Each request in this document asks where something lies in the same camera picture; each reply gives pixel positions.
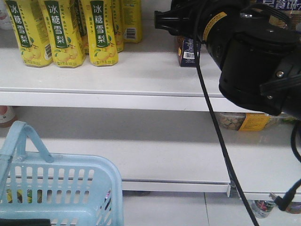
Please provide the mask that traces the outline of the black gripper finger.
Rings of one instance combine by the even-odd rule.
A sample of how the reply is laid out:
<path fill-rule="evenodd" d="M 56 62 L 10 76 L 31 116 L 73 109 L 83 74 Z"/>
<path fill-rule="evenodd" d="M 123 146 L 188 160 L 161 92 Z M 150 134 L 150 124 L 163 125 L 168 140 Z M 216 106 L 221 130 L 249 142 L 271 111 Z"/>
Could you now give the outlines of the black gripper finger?
<path fill-rule="evenodd" d="M 0 219 L 1 226 L 50 226 L 49 219 Z"/>

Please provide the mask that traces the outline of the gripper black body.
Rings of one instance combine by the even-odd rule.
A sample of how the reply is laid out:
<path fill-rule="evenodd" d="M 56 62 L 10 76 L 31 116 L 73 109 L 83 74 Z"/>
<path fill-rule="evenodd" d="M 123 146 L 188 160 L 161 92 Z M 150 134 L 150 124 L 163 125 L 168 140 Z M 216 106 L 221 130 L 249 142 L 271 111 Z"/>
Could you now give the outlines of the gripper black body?
<path fill-rule="evenodd" d="M 228 11 L 228 17 L 233 18 L 235 12 L 235 2 L 233 0 L 174 0 L 171 10 L 166 12 L 154 12 L 154 24 L 156 29 L 167 30 L 173 36 L 194 37 L 194 27 L 197 26 L 197 40 L 202 44 L 209 44 L 213 38 L 221 39 L 229 43 L 235 38 L 235 33 L 231 29 L 222 31 L 220 35 L 217 31 L 208 32 L 213 36 L 205 37 L 205 27 L 219 12 Z"/>

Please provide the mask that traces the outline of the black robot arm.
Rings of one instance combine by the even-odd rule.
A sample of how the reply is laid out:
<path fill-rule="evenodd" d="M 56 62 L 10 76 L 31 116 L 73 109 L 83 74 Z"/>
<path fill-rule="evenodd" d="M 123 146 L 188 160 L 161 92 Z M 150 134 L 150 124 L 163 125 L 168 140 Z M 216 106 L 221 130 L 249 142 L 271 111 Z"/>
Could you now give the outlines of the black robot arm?
<path fill-rule="evenodd" d="M 206 46 L 219 90 L 235 105 L 300 118 L 301 40 L 282 10 L 262 0 L 174 0 L 154 23 Z"/>

